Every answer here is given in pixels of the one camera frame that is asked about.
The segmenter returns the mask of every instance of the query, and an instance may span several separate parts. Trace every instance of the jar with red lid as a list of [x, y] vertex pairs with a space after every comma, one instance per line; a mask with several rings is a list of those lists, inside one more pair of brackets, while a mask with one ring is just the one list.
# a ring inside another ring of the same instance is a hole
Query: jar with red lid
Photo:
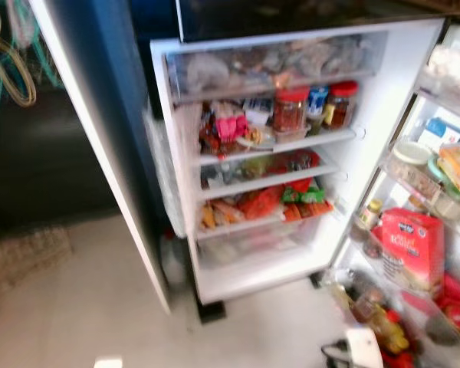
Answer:
[[309, 87], [277, 90], [274, 99], [273, 128], [289, 132], [304, 127]]
[[336, 130], [350, 125], [356, 107], [357, 92], [358, 83], [354, 80], [330, 86], [325, 105], [324, 128]]

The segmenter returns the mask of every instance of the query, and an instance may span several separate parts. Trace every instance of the green packet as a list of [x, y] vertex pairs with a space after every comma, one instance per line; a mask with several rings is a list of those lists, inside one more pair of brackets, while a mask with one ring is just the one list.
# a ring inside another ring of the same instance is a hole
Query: green packet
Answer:
[[293, 188], [286, 188], [283, 196], [281, 197], [282, 202], [301, 202], [301, 203], [323, 203], [325, 193], [323, 189], [311, 187], [306, 193], [299, 193]]

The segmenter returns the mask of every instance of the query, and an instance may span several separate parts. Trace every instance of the white floor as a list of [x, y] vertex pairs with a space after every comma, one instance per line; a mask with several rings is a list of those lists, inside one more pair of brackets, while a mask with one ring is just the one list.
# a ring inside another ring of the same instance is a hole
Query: white floor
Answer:
[[0, 307], [0, 368], [322, 367], [340, 311], [308, 280], [228, 302], [201, 326], [187, 293], [166, 315], [121, 217], [75, 225], [74, 256], [37, 274]]

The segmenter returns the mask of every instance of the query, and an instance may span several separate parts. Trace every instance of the doormat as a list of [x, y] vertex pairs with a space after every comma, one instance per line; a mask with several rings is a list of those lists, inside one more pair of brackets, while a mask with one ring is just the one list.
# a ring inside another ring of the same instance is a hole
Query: doormat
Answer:
[[0, 242], [0, 297], [36, 271], [52, 268], [71, 255], [64, 227], [36, 229]]

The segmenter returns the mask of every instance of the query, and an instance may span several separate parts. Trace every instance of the cardboard box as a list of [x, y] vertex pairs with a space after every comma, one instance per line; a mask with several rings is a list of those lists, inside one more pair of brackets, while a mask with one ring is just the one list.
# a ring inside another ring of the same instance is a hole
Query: cardboard box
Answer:
[[407, 209], [388, 209], [382, 221], [385, 275], [405, 288], [436, 296], [445, 269], [443, 222]]

